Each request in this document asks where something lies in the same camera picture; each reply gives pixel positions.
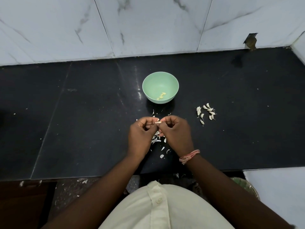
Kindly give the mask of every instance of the person's left hand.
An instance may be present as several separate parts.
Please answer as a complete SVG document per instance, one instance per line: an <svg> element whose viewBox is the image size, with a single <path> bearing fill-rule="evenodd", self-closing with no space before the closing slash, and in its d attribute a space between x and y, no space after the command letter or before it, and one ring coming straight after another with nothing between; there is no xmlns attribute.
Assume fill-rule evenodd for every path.
<svg viewBox="0 0 305 229"><path fill-rule="evenodd" d="M147 154L151 140L158 130L156 117L143 117L130 126L128 134L128 156L134 156L141 161Z"/></svg>

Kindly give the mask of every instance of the bowl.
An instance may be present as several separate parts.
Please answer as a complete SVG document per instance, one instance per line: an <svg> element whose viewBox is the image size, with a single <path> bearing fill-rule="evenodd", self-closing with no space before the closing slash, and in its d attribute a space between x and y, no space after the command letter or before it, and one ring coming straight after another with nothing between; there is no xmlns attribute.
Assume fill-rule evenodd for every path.
<svg viewBox="0 0 305 229"><path fill-rule="evenodd" d="M142 89L151 102L156 104L165 104L170 102L179 90L179 82L172 74L158 71L148 75L142 84ZM166 94L163 95L162 99L157 100L162 92Z"/></svg>

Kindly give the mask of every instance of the tile grout line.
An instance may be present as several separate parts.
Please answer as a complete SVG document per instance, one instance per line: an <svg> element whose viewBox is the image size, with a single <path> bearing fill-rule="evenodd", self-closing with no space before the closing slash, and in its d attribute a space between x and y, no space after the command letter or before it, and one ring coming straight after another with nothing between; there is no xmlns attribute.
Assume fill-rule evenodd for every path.
<svg viewBox="0 0 305 229"><path fill-rule="evenodd" d="M64 91L64 87L65 87L65 85L66 85L66 81L67 81L68 75L69 75L69 73L70 73L72 63L73 63L73 62L70 63L69 68L68 68L68 70L67 70L67 75L66 75L65 81L63 82L63 86L62 86L62 88L61 88L61 91L60 91L58 100L57 100L57 102L56 102L56 104L55 104L54 111L53 111L53 113L52 113L52 115L51 115L50 123L49 123L49 125L48 125L47 131L45 132L45 135L44 135L42 144L41 144L41 146L40 146L40 150L39 150L39 153L38 153L38 155L37 155L36 162L35 162L35 164L34 164L33 171L32 171L31 177L30 177L30 180L32 180L32 176L33 176L34 170L35 170L35 168L36 168L37 161L38 161L38 158L39 158L39 156L40 156L40 152L41 152L41 150L42 150L42 146L43 146L43 144L44 144L44 142L45 142L45 139L47 138L47 134L48 134L48 131L49 131L49 129L50 129L50 126L51 126L53 117L54 117L54 115L55 115L55 111L56 111L56 109L57 109L57 107L58 107L60 98L61 98L62 93L63 93L63 91Z"/></svg>
<svg viewBox="0 0 305 229"><path fill-rule="evenodd" d="M105 30L106 35L107 35L107 38L108 38L109 45L110 45L110 47L111 47L111 49L112 49L112 45L111 45L111 43L110 43L110 40L109 40L109 37L108 37L107 31L106 31L105 25L104 25L104 23L103 23L103 19L102 19L102 17L101 17L101 14L100 14L100 12L99 12L99 9L98 9L98 7L97 7L97 4L96 4L96 1L95 1L95 0L94 0L94 3L95 3L95 6L96 6L96 8L97 8L97 11L98 11L99 17L101 18L101 21L102 21L102 24L103 24L104 30Z"/></svg>
<svg viewBox="0 0 305 229"><path fill-rule="evenodd" d="M202 38L202 35L203 35L204 27L206 26L207 19L208 19L208 16L209 16L209 11L210 11L210 9L211 9L212 1L213 1L213 0L211 0L211 4L210 4L209 10L208 10L207 18L206 18L206 21L204 22L204 25L203 25L203 30L202 30L202 33L201 33L201 37L200 37L200 40L199 40L199 43L198 43L196 52L198 52L198 48L199 48L200 41L201 41L201 38Z"/></svg>

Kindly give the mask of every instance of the shirt button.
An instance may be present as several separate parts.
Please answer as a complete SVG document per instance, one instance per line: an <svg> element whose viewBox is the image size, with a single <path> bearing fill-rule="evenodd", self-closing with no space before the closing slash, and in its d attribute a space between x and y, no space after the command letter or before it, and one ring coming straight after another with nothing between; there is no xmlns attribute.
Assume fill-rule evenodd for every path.
<svg viewBox="0 0 305 229"><path fill-rule="evenodd" d="M160 202L162 202L162 200L163 200L163 197L158 198L157 203L159 204Z"/></svg>

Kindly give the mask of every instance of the hand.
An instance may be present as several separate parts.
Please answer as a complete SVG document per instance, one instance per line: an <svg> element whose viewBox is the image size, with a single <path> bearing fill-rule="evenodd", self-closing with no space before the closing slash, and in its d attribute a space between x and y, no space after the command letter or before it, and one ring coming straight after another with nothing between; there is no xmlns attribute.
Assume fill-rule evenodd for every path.
<svg viewBox="0 0 305 229"><path fill-rule="evenodd" d="M194 151L191 137L191 127L185 119L178 116L167 116L162 118L159 126L159 136L165 136L170 147L175 150L179 157Z"/></svg>
<svg viewBox="0 0 305 229"><path fill-rule="evenodd" d="M156 117L143 117L133 123L129 128L128 134L128 156L133 156L141 161L147 154L152 138L158 130L155 122L159 121Z"/></svg>

